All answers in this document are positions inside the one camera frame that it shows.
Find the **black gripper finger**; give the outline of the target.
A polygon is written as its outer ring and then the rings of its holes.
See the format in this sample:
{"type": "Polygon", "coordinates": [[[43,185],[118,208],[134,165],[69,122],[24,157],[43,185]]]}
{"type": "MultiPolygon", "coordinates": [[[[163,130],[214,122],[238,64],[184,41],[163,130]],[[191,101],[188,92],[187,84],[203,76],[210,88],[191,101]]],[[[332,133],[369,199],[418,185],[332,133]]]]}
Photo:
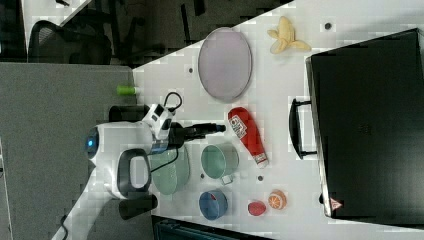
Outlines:
{"type": "Polygon", "coordinates": [[[217,133],[217,132],[225,132],[226,126],[215,124],[215,123],[202,123],[202,124],[195,124],[194,128],[197,132],[201,133],[217,133]]]}
{"type": "Polygon", "coordinates": [[[192,137],[193,139],[205,139],[206,138],[206,134],[204,133],[196,133],[193,135],[192,137]]]}

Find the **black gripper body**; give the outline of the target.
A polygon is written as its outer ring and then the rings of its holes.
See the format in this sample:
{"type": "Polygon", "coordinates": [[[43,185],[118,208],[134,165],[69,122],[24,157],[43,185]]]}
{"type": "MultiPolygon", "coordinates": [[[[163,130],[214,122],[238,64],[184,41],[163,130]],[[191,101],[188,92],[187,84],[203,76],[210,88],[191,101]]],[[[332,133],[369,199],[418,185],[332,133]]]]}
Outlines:
{"type": "Polygon", "coordinates": [[[181,148],[186,141],[194,139],[194,129],[189,127],[183,127],[177,122],[173,122],[170,126],[168,135],[168,148],[178,149],[181,148]]]}

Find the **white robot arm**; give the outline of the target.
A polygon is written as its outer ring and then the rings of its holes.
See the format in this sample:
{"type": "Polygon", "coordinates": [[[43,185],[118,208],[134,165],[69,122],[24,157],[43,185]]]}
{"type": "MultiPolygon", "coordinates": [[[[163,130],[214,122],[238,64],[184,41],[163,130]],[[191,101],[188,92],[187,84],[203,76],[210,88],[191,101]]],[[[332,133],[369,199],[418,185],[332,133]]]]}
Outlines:
{"type": "Polygon", "coordinates": [[[94,169],[51,240],[86,240],[110,200],[145,197],[151,184],[150,155],[179,149],[188,141],[225,130],[225,126],[215,123],[183,127],[169,120],[162,126],[145,121],[95,126],[85,143],[86,154],[94,169]]]}

